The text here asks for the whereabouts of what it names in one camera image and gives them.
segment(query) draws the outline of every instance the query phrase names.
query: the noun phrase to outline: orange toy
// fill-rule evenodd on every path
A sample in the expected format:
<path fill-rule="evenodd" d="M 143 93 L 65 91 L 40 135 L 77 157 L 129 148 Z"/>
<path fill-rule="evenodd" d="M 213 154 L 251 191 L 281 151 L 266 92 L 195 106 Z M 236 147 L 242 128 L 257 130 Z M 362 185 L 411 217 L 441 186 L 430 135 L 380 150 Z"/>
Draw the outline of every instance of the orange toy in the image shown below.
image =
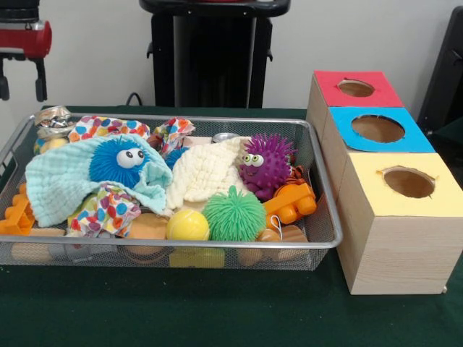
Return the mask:
<path fill-rule="evenodd" d="M 21 184 L 20 193 L 13 196 L 13 206 L 5 211 L 0 220 L 0 235 L 28 236 L 35 218 L 26 195 L 26 184 Z"/>
<path fill-rule="evenodd" d="M 276 230 L 270 222 L 272 215 L 277 215 L 283 224 L 291 224 L 304 215 L 315 212 L 315 194 L 307 184 L 287 184 L 280 188 L 272 200 L 263 203 L 267 210 L 267 228 Z"/>

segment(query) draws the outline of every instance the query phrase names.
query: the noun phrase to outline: googly eye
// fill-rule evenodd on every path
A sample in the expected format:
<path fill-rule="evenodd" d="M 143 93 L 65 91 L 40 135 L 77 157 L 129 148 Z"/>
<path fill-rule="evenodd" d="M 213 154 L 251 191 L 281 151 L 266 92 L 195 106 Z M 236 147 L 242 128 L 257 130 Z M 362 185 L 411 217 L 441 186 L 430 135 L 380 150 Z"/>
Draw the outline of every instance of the googly eye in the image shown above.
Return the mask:
<path fill-rule="evenodd" d="M 145 159 L 145 154 L 140 148 L 130 148 L 129 150 L 121 150 L 117 153 L 117 163 L 122 168 L 133 168 L 141 165 Z"/>
<path fill-rule="evenodd" d="M 263 164 L 263 156 L 262 155 L 254 155 L 251 160 L 251 165 L 258 168 Z"/>
<path fill-rule="evenodd" d="M 254 156 L 252 154 L 248 154 L 243 158 L 243 161 L 246 166 L 251 166 L 251 160 Z"/>

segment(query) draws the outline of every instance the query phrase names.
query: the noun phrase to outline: white wall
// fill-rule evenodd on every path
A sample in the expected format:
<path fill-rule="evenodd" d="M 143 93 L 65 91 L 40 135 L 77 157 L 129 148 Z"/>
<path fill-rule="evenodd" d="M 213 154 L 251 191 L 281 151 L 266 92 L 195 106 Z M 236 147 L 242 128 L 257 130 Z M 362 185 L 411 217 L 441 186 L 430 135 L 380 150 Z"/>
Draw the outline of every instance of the white wall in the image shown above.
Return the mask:
<path fill-rule="evenodd" d="M 48 104 L 119 105 L 132 91 L 154 103 L 150 15 L 137 0 L 42 0 L 54 40 Z M 264 107 L 306 108 L 314 69 L 383 70 L 417 116 L 457 0 L 293 0 L 273 20 Z M 0 101 L 0 144 L 35 101 L 35 66 L 8 61 L 11 100 Z"/>

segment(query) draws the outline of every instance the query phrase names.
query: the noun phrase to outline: wooden permanence box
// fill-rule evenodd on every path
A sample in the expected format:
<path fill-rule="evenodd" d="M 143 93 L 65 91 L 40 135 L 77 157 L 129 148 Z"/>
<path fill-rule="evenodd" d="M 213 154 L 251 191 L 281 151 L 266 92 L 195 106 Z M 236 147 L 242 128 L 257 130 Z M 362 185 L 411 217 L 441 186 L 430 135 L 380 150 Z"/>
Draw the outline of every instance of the wooden permanence box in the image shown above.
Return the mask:
<path fill-rule="evenodd" d="M 463 192 L 381 72 L 315 72 L 318 133 L 352 294 L 439 294 L 463 249 Z"/>

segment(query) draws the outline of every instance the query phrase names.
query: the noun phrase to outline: metal basket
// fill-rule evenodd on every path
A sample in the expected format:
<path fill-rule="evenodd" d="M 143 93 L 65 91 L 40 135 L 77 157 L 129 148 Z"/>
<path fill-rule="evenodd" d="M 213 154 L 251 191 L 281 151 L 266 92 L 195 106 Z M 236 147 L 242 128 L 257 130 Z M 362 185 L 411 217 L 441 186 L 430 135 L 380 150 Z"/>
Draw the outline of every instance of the metal basket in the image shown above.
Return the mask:
<path fill-rule="evenodd" d="M 74 114 L 78 120 L 85 114 Z M 150 126 L 170 116 L 126 116 Z M 279 133 L 297 148 L 296 164 L 309 174 L 318 198 L 314 214 L 297 222 L 308 243 L 167 241 L 142 239 L 84 239 L 66 237 L 0 236 L 0 264 L 80 265 L 110 267 L 204 267 L 261 270 L 314 270 L 326 252 L 342 239 L 336 205 L 313 127 L 306 121 L 281 119 L 230 119 L 190 117 L 195 136 L 220 132 L 242 136 Z M 34 117 L 22 121 L 0 152 L 0 217 L 25 181 L 27 163 L 33 158 L 37 138 Z M 65 224 L 57 226 L 66 228 Z"/>

